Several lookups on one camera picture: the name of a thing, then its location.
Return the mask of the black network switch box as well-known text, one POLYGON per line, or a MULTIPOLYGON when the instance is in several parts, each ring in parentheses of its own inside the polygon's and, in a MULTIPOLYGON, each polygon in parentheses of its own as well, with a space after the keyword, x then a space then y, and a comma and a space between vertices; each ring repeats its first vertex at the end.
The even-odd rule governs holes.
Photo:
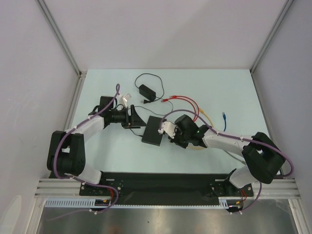
POLYGON ((158 132, 161 118, 149 116, 141 142, 160 146, 163 135, 158 132))

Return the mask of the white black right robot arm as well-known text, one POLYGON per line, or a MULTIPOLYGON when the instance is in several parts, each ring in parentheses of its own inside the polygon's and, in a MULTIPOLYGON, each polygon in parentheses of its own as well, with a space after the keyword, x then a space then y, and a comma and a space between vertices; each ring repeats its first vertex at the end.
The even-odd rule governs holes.
POLYGON ((163 122, 159 132, 166 133, 171 143, 182 148, 192 144, 243 157, 246 165, 230 172, 224 184, 225 192, 231 196, 237 195, 250 183, 270 184, 285 162, 274 143, 262 132, 254 136, 231 136, 208 124, 197 126, 188 115, 182 115, 174 123, 163 122))

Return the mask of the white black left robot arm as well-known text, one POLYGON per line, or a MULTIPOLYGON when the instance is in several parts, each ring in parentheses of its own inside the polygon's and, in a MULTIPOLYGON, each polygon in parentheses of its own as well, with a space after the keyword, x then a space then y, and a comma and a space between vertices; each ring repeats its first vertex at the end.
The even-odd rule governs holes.
POLYGON ((97 195, 107 191, 107 182, 101 179, 102 172, 86 163, 85 143, 111 123, 119 123, 124 129, 145 127, 146 123, 137 114, 134 105, 127 108, 129 95, 121 98, 119 105, 115 97, 101 96, 99 105, 88 114, 86 120, 66 131, 54 131, 51 136, 47 158, 47 169, 57 178, 71 176, 90 183, 97 195))

